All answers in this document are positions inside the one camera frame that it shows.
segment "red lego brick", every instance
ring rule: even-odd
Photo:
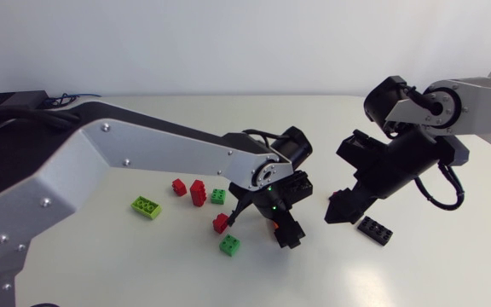
[[[227,228],[228,217],[226,214],[219,214],[216,219],[213,220],[213,229],[219,233],[222,234],[223,231]]]
[[[191,197],[193,198],[193,204],[195,206],[202,206],[207,199],[205,195],[204,183],[200,180],[195,180],[190,188]]]
[[[179,178],[171,183],[171,187],[174,188],[174,192],[176,192],[176,194],[179,196],[183,196],[187,193],[187,187],[185,187],[185,183],[183,183]]]

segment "metal arm segment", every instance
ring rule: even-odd
[[[80,122],[0,127],[1,306],[14,305],[30,240],[82,207],[110,167],[223,176],[251,193],[294,172],[292,158],[244,133],[213,136],[99,102],[60,112]]]
[[[491,78],[442,80],[430,85],[425,94],[442,105],[441,113],[402,99],[386,121],[418,124],[433,136],[491,133]]]

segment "black lego brick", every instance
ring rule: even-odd
[[[362,233],[370,236],[382,246],[388,244],[393,235],[393,232],[384,225],[380,225],[370,217],[365,217],[357,227]]]

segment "screw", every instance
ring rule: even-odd
[[[9,241],[9,237],[7,235],[0,235],[0,244],[7,243]]]
[[[50,206],[50,202],[51,201],[48,198],[42,199],[41,202],[40,202],[41,207],[46,208],[46,207]]]

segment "black cable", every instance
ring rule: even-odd
[[[425,196],[425,198],[433,205],[447,211],[456,210],[464,202],[465,191],[461,186],[461,182],[459,181],[458,176],[456,175],[456,173],[453,172],[452,167],[439,163],[439,170],[441,170],[441,173],[444,175],[445,178],[447,178],[447,180],[453,185],[454,189],[456,190],[457,200],[456,203],[453,205],[446,205],[435,200],[433,196],[431,196],[431,194],[427,191],[424,184],[422,183],[422,180],[419,177],[414,178],[414,182],[416,183],[416,186],[418,187],[422,195]]]
[[[399,84],[399,86],[403,89],[403,92],[408,96],[408,98],[410,98],[410,100],[420,107],[429,110],[431,114],[439,115],[442,112],[442,106],[440,104],[433,103],[431,100],[418,92],[416,90],[416,86],[408,86],[406,84]]]
[[[273,133],[268,133],[268,132],[255,130],[255,129],[247,129],[247,130],[243,130],[242,132],[246,133],[247,135],[256,135],[256,136],[262,137],[264,140],[264,145],[266,145],[266,147],[270,147],[269,138],[275,139],[275,140],[283,140],[283,139],[289,138],[289,136],[279,136],[279,135],[275,135]]]
[[[97,94],[72,94],[68,95],[67,93],[63,93],[60,97],[50,97],[44,100],[44,108],[45,109],[51,109],[51,108],[58,108],[58,107],[65,107],[69,105],[70,103],[74,102],[77,100],[77,98],[81,96],[95,96],[95,97],[101,97]]]

